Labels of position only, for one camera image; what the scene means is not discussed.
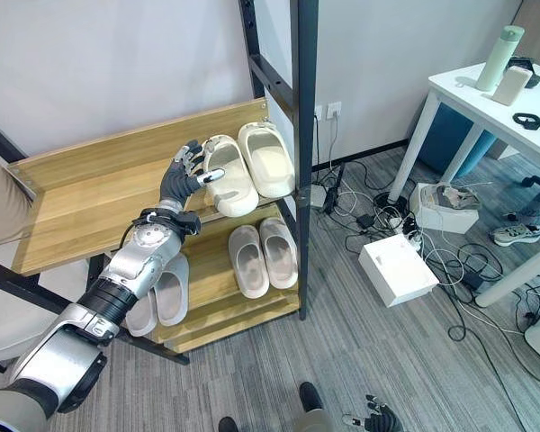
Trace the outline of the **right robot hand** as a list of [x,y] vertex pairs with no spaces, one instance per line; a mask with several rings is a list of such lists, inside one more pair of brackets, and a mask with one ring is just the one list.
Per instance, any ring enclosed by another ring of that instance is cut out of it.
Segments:
[[359,418],[355,415],[344,414],[342,421],[345,425],[373,432],[402,432],[404,427],[395,412],[385,403],[380,403],[372,394],[365,396],[370,410],[368,417]]

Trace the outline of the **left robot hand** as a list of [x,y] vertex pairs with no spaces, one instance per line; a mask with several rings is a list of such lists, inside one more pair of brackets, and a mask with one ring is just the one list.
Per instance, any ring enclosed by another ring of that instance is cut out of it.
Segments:
[[203,146],[196,139],[188,141],[175,154],[159,187],[159,202],[169,203],[181,211],[187,200],[198,190],[225,176],[223,168],[204,171]]

